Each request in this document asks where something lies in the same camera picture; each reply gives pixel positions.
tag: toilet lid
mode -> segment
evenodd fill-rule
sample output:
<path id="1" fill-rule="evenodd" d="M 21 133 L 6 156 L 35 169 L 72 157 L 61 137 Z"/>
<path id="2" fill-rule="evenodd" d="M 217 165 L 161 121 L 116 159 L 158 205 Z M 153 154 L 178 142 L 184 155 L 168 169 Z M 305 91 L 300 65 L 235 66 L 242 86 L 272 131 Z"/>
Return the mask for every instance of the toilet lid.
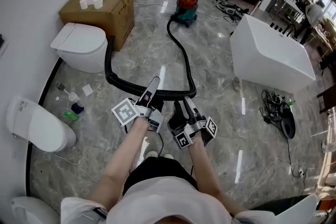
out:
<path id="1" fill-rule="evenodd" d="M 51 113 L 37 109 L 31 117 L 28 131 L 29 140 L 40 150 L 58 150 L 65 139 L 61 122 Z"/>
<path id="2" fill-rule="evenodd" d="M 103 46 L 105 39 L 105 32 L 101 28 L 67 23 L 50 46 L 57 50 L 75 54 L 87 54 Z"/>

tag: sneaker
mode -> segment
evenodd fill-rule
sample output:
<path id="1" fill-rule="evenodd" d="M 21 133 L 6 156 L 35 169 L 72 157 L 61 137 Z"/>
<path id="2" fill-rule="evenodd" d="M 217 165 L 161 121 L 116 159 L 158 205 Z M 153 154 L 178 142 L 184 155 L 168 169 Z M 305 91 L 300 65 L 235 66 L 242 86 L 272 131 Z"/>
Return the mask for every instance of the sneaker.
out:
<path id="1" fill-rule="evenodd" d="M 171 155 L 171 154 L 166 154 L 163 157 L 167 158 L 167 159 L 174 159 L 173 155 Z"/>
<path id="2" fill-rule="evenodd" d="M 149 151 L 147 154 L 146 154 L 146 157 L 145 159 L 147 159 L 148 157 L 155 157 L 157 158 L 159 155 L 156 151 Z"/>

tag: marble floor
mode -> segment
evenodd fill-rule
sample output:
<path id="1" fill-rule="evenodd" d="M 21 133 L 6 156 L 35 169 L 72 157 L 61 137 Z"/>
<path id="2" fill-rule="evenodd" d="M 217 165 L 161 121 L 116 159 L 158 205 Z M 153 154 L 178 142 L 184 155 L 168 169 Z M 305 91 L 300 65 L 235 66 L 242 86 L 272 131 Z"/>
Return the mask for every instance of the marble floor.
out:
<path id="1" fill-rule="evenodd" d="M 161 6 L 164 1 L 168 1 L 166 8 Z M 252 9 L 241 0 L 230 1 Z M 176 0 L 134 0 L 135 26 L 122 50 L 112 59 L 112 69 L 119 77 L 145 86 L 153 76 L 159 75 L 161 66 L 165 65 L 163 88 L 188 88 L 184 59 L 166 32 L 175 3 Z M 217 137 L 206 150 L 220 177 L 223 191 L 248 208 L 274 199 L 314 192 L 324 156 L 321 141 L 326 139 L 324 131 L 328 129 L 327 115 L 319 114 L 320 104 L 316 95 L 332 85 L 331 75 L 325 71 L 322 79 L 317 61 L 312 60 L 316 81 L 308 87 L 297 94 L 268 88 L 296 101 L 292 111 L 297 131 L 289 141 L 290 154 L 294 168 L 300 162 L 302 168 L 307 169 L 307 176 L 304 182 L 294 182 L 286 162 L 286 140 L 274 126 L 263 121 L 259 112 L 263 106 L 261 92 L 267 87 L 248 81 L 242 81 L 240 89 L 234 87 L 229 34 L 236 25 L 223 19 L 223 13 L 214 6 L 214 0 L 199 0 L 197 14 L 198 19 L 190 28 L 172 23 L 171 31 L 189 56 L 197 87 L 193 101 L 218 125 Z M 272 22 L 268 14 L 259 10 L 255 16 L 267 23 Z M 311 48 L 307 51 L 313 55 Z M 80 96 L 85 110 L 78 121 L 71 123 L 63 117 L 64 112 L 70 111 L 71 104 L 65 93 L 55 87 L 56 83 L 64 84 L 68 91 Z M 82 90 L 87 84 L 93 89 L 93 94 L 88 97 Z M 245 115 L 241 113 L 242 96 L 245 98 Z M 30 169 L 33 196 L 59 211 L 64 197 L 85 198 L 89 194 L 125 137 L 125 131 L 112 115 L 111 108 L 126 97 L 132 96 L 108 84 L 103 72 L 84 73 L 62 63 L 44 107 L 72 127 L 77 142 L 73 148 L 58 152 L 58 156 L 33 147 Z M 173 102 L 165 102 L 165 122 L 172 111 Z M 192 163 L 188 150 L 177 148 L 166 124 L 161 135 L 164 140 L 162 154 L 172 154 L 190 171 Z M 146 142 L 145 153 L 161 148 L 161 140 L 155 133 L 149 132 Z"/>

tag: black shorts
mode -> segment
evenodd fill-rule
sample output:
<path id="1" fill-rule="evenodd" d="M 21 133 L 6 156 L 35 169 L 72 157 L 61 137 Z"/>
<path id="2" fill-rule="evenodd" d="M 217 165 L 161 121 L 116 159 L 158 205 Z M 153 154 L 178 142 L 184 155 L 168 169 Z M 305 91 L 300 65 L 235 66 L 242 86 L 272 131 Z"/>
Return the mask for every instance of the black shorts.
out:
<path id="1" fill-rule="evenodd" d="M 164 157 L 148 157 L 134 171 L 130 173 L 124 184 L 124 190 L 122 194 L 125 195 L 126 191 L 130 187 L 140 181 L 161 176 L 176 176 L 182 178 L 188 181 L 195 189 L 197 189 L 196 180 L 190 174 L 188 174 L 188 172 L 178 161 Z"/>

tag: toilet paper roll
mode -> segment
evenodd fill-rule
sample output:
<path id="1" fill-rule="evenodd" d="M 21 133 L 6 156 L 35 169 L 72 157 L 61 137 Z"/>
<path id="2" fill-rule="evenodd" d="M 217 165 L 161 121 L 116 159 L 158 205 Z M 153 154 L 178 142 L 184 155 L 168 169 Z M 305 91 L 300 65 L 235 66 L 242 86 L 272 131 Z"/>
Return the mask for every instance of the toilet paper roll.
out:
<path id="1" fill-rule="evenodd" d="M 86 0 L 86 2 L 88 3 L 88 5 L 93 5 L 93 0 Z"/>
<path id="2" fill-rule="evenodd" d="M 93 5 L 95 9 L 99 9 L 103 6 L 103 0 L 93 0 Z"/>
<path id="3" fill-rule="evenodd" d="M 87 9 L 88 8 L 88 3 L 86 2 L 86 0 L 80 0 L 79 5 L 80 5 L 81 9 Z"/>

